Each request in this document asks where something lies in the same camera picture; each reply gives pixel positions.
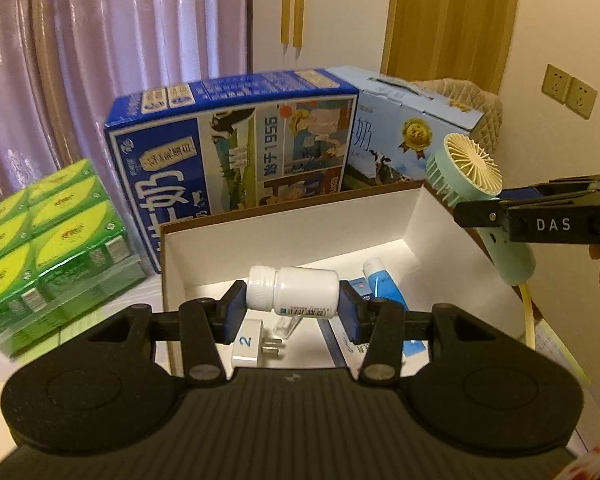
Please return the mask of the blue white tube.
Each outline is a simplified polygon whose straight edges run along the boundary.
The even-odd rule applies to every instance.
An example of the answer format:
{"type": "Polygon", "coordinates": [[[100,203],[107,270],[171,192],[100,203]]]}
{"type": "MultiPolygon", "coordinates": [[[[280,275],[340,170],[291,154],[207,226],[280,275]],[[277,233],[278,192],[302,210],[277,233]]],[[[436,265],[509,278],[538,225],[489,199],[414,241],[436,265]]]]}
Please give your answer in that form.
{"type": "Polygon", "coordinates": [[[408,310],[408,305],[400,288],[393,281],[381,258],[374,257],[367,259],[363,263],[363,273],[375,298],[394,301],[400,304],[405,311],[408,310]]]}

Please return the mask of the white numbered plug adapter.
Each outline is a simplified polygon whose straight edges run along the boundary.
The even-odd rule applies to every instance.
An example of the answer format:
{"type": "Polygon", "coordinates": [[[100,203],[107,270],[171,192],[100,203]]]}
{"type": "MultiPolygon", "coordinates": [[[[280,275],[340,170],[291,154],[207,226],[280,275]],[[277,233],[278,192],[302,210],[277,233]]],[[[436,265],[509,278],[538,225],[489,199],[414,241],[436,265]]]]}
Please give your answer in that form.
{"type": "Polygon", "coordinates": [[[257,318],[246,318],[234,340],[230,364],[232,367],[262,367],[267,359],[277,359],[285,348],[279,338],[268,338],[264,325],[257,318]]]}

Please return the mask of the mint handheld fan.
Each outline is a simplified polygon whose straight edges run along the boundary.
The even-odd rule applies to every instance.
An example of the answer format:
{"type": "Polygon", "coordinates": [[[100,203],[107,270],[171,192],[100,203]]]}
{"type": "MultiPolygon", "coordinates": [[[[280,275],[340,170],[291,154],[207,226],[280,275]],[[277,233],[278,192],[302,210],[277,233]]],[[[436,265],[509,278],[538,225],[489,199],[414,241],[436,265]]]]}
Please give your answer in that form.
{"type": "MultiPolygon", "coordinates": [[[[431,186],[456,214],[463,204],[495,206],[503,191],[502,175],[492,157],[464,134],[447,134],[440,148],[427,160],[426,171],[431,186]]],[[[528,286],[528,279],[535,270],[533,252],[527,244],[509,239],[495,210],[488,212],[486,222],[476,231],[503,281],[520,289],[524,304],[524,339],[527,347],[534,349],[534,315],[528,286]]]]}

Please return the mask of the clear plastic case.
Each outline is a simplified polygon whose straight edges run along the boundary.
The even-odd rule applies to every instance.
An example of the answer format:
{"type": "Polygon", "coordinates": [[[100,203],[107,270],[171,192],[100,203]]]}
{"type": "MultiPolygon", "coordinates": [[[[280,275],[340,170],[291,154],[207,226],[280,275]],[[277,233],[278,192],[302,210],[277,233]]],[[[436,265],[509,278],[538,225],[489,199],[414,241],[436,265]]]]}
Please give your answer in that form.
{"type": "Polygon", "coordinates": [[[273,328],[273,334],[279,339],[287,340],[301,321],[302,317],[300,315],[280,316],[273,328]]]}

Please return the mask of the white pill bottle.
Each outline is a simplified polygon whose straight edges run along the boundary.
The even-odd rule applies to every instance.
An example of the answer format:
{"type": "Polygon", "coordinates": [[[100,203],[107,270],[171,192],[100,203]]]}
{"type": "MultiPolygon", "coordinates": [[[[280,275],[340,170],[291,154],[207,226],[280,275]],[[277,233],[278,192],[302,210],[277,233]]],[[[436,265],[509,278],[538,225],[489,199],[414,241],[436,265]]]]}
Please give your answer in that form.
{"type": "Polygon", "coordinates": [[[283,266],[253,266],[246,305],[280,316],[333,318],[338,311],[340,281],[336,271],[283,266]]]}

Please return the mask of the brown open storage box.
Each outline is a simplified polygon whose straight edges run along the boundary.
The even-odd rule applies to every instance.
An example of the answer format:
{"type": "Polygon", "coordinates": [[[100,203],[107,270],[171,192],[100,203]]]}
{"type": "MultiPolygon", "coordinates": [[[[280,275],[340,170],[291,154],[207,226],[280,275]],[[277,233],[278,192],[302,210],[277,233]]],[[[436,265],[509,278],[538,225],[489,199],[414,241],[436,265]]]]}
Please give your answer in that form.
{"type": "Polygon", "coordinates": [[[163,307],[219,298],[255,264],[359,278],[377,257],[407,305],[455,304],[514,338],[524,307],[426,184],[407,182],[173,222],[162,229],[163,307]]]}

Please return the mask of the quilted beige chair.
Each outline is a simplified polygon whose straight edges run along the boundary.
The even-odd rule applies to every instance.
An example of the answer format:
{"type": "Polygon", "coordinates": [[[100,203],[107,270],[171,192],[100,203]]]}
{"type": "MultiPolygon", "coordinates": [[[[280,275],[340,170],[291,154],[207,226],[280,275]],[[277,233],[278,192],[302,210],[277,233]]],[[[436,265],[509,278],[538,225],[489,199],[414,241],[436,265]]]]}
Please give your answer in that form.
{"type": "Polygon", "coordinates": [[[503,123],[503,104],[497,94],[482,90],[469,80],[442,78],[414,81],[414,84],[422,90],[444,96],[452,106],[463,112],[470,108],[478,110],[482,117],[471,133],[471,139],[489,154],[495,153],[503,123]]]}

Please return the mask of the light blue milk carton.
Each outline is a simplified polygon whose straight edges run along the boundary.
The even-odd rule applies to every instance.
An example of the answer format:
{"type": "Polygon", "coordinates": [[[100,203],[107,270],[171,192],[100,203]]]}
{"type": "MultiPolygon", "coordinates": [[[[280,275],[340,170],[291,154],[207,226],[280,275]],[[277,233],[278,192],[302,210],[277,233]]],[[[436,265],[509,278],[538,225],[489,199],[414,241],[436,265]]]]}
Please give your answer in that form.
{"type": "Polygon", "coordinates": [[[400,78],[353,66],[332,67],[358,88],[342,187],[424,180],[427,158],[449,133],[469,136],[482,113],[400,78]]]}

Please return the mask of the green drink pack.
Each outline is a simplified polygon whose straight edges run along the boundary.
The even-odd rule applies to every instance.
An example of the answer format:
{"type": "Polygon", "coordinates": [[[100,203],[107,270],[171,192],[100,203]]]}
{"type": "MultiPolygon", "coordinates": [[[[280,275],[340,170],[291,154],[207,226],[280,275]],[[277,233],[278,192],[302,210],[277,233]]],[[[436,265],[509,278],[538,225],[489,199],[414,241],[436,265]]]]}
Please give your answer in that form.
{"type": "Polygon", "coordinates": [[[146,278],[87,159],[0,201],[0,352],[19,356],[146,278]]]}

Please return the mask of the blue milk carton box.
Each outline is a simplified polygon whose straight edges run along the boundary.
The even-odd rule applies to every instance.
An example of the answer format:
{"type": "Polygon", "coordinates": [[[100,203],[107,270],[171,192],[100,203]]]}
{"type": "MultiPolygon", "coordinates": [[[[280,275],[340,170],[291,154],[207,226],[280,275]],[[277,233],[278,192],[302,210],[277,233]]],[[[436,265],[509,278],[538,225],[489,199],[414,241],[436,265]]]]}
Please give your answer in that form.
{"type": "Polygon", "coordinates": [[[328,70],[274,70],[120,96],[105,138],[154,269],[161,229],[335,193],[358,89],[328,70]]]}

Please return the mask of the wooden door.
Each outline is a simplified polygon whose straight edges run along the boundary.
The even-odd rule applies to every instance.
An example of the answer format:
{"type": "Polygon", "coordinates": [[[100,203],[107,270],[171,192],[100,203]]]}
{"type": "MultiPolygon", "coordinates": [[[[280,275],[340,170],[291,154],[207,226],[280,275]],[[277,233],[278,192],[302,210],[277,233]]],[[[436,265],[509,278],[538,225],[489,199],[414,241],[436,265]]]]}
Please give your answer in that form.
{"type": "Polygon", "coordinates": [[[518,0],[389,0],[380,71],[501,88],[518,0]]]}

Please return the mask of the pink curtain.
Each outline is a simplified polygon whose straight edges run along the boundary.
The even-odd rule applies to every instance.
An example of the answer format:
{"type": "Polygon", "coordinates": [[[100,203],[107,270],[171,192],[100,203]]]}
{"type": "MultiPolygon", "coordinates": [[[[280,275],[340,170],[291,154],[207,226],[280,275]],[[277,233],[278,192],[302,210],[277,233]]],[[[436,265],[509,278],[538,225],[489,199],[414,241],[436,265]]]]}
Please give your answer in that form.
{"type": "Polygon", "coordinates": [[[250,66],[251,0],[0,0],[0,201],[87,158],[124,196],[104,125],[125,94],[250,66]]]}

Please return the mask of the wall power sockets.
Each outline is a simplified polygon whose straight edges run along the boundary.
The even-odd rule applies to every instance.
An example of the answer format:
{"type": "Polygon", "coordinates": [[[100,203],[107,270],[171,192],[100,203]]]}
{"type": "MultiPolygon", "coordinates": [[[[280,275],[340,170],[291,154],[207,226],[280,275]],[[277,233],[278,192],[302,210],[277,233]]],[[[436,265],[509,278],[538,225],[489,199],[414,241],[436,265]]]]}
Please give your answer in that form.
{"type": "Polygon", "coordinates": [[[585,120],[590,119],[597,98],[593,87],[552,64],[546,66],[541,92],[585,120]]]}

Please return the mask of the yellow wall hanging strips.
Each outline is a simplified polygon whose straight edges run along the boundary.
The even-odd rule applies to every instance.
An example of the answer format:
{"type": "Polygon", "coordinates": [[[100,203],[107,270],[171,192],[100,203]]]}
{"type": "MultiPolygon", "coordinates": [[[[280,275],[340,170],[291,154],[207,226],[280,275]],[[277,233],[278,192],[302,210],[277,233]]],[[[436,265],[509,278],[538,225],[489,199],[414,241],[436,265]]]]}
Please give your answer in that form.
{"type": "Polygon", "coordinates": [[[297,54],[303,47],[305,3],[306,0],[280,0],[279,42],[297,54]]]}

